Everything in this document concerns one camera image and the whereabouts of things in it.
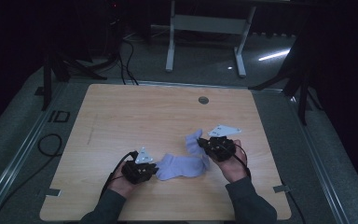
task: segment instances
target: table leg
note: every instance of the table leg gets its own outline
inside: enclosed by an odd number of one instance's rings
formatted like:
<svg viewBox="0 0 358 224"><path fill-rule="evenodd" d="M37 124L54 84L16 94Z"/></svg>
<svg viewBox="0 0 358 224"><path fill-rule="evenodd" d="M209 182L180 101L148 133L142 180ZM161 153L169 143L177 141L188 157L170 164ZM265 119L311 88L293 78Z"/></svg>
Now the table leg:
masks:
<svg viewBox="0 0 358 224"><path fill-rule="evenodd" d="M167 63L165 65L165 71L171 72L173 70L173 56L175 53L174 42L174 25L175 25L175 1L171 1L171 26L170 26L170 45L168 46Z"/></svg>
<svg viewBox="0 0 358 224"><path fill-rule="evenodd" d="M255 14L256 7L251 7L248 18L246 19L246 23L243 27L243 33L241 35L240 44L234 48L235 60L237 61L238 75L240 77L246 77L245 66L243 65L242 51L243 46L245 45L246 37L249 34L249 30L251 28L252 19Z"/></svg>

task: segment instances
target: person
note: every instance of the person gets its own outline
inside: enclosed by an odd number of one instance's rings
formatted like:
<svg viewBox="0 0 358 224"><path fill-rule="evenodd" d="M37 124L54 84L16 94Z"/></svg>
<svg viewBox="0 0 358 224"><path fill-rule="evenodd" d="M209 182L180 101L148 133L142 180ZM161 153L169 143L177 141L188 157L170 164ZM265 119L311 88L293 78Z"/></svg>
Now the person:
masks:
<svg viewBox="0 0 358 224"><path fill-rule="evenodd" d="M241 141L235 140L236 156L247 164L246 155L241 150ZM213 161L221 169L223 176L229 182L226 189L234 207L237 223L275 223L277 212L272 205L257 195L250 177L246 174L243 165L234 157L226 161ZM116 223L126 199L139 185L133 185L121 173L118 167L113 179L94 211L86 214L80 220L82 224L88 223Z"/></svg>

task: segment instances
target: light blue sock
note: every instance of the light blue sock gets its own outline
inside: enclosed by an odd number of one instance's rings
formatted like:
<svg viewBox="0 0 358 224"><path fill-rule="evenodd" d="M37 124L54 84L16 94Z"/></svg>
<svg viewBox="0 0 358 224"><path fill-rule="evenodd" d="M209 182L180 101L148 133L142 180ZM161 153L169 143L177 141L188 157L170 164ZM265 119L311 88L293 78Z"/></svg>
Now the light blue sock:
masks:
<svg viewBox="0 0 358 224"><path fill-rule="evenodd" d="M167 180L179 175L195 177L205 172L205 166L199 157L173 156L165 154L164 158L156 163L159 180Z"/></svg>
<svg viewBox="0 0 358 224"><path fill-rule="evenodd" d="M156 162L156 177L159 180L167 180L179 175L195 177L204 174L210 164L209 157L197 143L201 136L202 130L186 136L186 148L190 156L175 157L172 154L165 154L161 161Z"/></svg>

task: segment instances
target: metal stand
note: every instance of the metal stand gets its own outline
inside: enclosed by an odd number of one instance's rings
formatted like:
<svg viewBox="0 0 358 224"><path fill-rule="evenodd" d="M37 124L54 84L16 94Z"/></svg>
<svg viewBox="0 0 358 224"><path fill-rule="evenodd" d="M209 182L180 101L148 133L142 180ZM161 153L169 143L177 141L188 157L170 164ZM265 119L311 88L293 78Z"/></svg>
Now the metal stand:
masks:
<svg viewBox="0 0 358 224"><path fill-rule="evenodd" d="M68 55L60 52L58 50L49 49L48 52L45 53L44 58L44 87L43 87L43 95L44 102L42 110L45 111L48 108L48 105L51 102L51 70L54 72L56 78L59 81L67 82L71 77L67 70L67 64L71 64L74 68L78 69L83 74L93 78L100 80L107 80L107 77L101 77L98 74L95 74L91 70L89 70L86 66L79 63L75 59L69 57Z"/></svg>
<svg viewBox="0 0 358 224"><path fill-rule="evenodd" d="M171 26L170 26L170 45L168 46L167 63L165 70L173 70L173 56L175 53L174 31L188 30L199 32L213 32L221 34L241 35L240 44L234 48L234 55L237 62L240 77L245 77L245 67L243 65L242 51L245 45L246 37L252 24L256 7L251 7L246 20L212 18L201 16L188 16L175 14L175 1L171 1Z"/></svg>
<svg viewBox="0 0 358 224"><path fill-rule="evenodd" d="M283 89L283 93L285 96L293 97L296 94L298 88L301 88L297 114L301 122L304 125L307 125L307 122L305 120L305 110L307 105L308 87L310 85L310 68L292 69L286 72L281 72L276 77L273 77L272 79L267 80L257 86L248 87L248 90L262 91L266 87L277 83L285 78L289 78L289 81Z"/></svg>

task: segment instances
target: circular hole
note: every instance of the circular hole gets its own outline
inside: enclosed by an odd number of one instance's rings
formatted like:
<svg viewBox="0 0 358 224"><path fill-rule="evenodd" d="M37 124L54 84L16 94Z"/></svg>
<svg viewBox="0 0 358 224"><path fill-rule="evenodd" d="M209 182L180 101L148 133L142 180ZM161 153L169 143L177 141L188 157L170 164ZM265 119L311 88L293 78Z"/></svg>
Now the circular hole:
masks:
<svg viewBox="0 0 358 224"><path fill-rule="evenodd" d="M206 104L209 103L209 99L208 99L208 97L206 97L206 96L201 96L201 97L199 98L199 102L200 102L200 104L202 104L202 105L206 105Z"/></svg>

